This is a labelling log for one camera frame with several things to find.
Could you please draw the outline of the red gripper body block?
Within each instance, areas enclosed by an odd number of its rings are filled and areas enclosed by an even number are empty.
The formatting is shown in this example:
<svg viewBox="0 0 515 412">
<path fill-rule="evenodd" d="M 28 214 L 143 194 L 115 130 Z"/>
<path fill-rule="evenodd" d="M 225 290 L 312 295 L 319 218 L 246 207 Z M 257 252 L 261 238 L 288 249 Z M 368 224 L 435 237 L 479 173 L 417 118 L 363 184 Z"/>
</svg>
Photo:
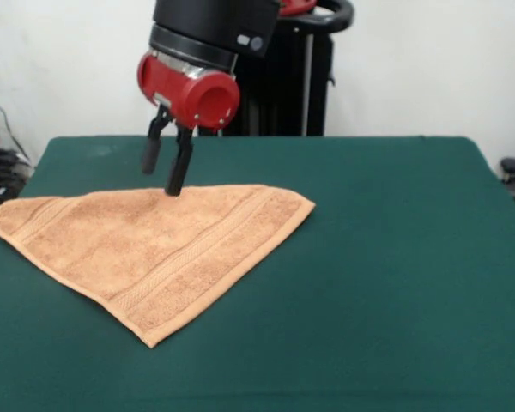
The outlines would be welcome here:
<svg viewBox="0 0 515 412">
<path fill-rule="evenodd" d="M 221 129 L 239 108 L 239 87 L 234 76 L 157 51 L 145 54 L 137 71 L 142 94 L 162 104 L 184 127 Z"/>
</svg>

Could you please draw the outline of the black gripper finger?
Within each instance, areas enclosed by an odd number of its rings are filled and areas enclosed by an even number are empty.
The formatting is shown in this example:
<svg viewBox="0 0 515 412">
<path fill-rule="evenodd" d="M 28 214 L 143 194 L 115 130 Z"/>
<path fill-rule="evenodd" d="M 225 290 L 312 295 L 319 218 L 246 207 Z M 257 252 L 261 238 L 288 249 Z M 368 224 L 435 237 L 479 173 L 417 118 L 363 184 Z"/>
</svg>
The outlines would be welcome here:
<svg viewBox="0 0 515 412">
<path fill-rule="evenodd" d="M 170 112 L 167 107 L 159 105 L 158 112 L 150 122 L 146 146 L 142 156 L 142 172 L 152 174 L 155 171 L 161 150 L 161 132 L 170 124 Z"/>
<path fill-rule="evenodd" d="M 165 193 L 170 197 L 178 197 L 182 191 L 193 152 L 192 133 L 193 129 L 177 124 L 175 142 L 178 152 L 165 186 Z"/>
</svg>

